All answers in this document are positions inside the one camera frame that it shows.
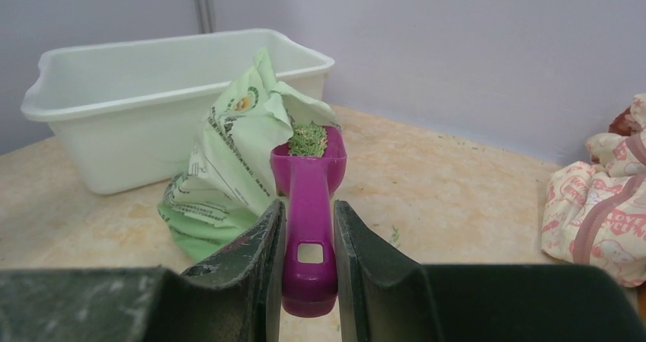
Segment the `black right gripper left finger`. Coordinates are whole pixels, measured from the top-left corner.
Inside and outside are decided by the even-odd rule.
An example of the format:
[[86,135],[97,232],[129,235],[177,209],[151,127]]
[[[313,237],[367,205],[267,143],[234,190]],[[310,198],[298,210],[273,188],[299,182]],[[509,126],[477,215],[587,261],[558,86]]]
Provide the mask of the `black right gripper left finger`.
[[285,206],[215,254],[165,267],[4,270],[3,341],[276,341]]

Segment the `purple plastic scoop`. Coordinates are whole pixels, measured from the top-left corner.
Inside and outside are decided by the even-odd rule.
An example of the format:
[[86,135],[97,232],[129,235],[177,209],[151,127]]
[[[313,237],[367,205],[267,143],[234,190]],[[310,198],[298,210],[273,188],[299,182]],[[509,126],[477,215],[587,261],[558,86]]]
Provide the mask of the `purple plastic scoop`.
[[337,298],[331,200],[344,178],[347,153],[341,131],[324,127],[323,157],[289,155],[290,138],[270,153],[277,192],[288,201],[282,303],[300,318],[326,315]]

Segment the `spilled green litter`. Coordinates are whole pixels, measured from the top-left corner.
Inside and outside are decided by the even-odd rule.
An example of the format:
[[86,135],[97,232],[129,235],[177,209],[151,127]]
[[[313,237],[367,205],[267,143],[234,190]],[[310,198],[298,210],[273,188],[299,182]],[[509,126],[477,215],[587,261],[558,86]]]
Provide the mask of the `spilled green litter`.
[[399,238],[400,238],[399,229],[397,227],[395,227],[395,226],[392,226],[391,230],[392,230],[392,233],[390,235],[389,242],[392,245],[394,245],[396,248],[398,248],[400,246],[400,243],[399,243]]

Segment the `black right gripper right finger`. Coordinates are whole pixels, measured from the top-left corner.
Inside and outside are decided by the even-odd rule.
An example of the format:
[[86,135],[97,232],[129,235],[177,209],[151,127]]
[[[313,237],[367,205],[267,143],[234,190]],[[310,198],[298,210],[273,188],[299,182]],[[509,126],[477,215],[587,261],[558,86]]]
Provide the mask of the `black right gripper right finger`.
[[419,264],[334,204],[345,341],[643,341],[622,289],[581,265]]

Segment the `green cat litter bag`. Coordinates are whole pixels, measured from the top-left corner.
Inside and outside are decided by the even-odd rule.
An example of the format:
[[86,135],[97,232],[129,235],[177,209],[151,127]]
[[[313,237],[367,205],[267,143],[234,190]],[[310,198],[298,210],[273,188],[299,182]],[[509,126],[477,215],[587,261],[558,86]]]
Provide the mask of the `green cat litter bag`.
[[252,227],[275,200],[270,153],[293,127],[338,126],[335,112],[279,80],[270,53],[214,100],[197,129],[187,168],[172,178],[158,213],[174,243],[198,262]]

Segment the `green litter in scoop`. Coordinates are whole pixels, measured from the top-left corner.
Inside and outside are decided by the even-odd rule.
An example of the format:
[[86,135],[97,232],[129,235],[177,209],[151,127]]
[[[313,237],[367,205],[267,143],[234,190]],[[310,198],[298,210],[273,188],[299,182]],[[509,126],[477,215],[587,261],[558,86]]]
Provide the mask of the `green litter in scoop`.
[[296,124],[288,141],[288,153],[298,157],[323,157],[328,146],[324,126],[316,123]]

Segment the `pink patterned cloth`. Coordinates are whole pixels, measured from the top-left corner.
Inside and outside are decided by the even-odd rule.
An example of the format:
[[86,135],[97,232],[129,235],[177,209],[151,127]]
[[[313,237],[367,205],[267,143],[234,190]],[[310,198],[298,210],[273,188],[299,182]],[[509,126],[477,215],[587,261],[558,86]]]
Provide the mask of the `pink patterned cloth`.
[[585,142],[590,161],[546,185],[540,244],[550,257],[588,264],[625,287],[645,282],[645,95]]

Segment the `white plastic litter box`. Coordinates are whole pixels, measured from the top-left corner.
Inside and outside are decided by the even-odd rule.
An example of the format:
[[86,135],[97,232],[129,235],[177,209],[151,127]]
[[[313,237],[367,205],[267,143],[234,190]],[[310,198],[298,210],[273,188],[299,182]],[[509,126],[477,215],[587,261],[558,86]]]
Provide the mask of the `white plastic litter box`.
[[215,99],[266,49],[279,80],[321,99],[334,60],[270,29],[45,52],[21,112],[49,125],[97,194],[174,176]]

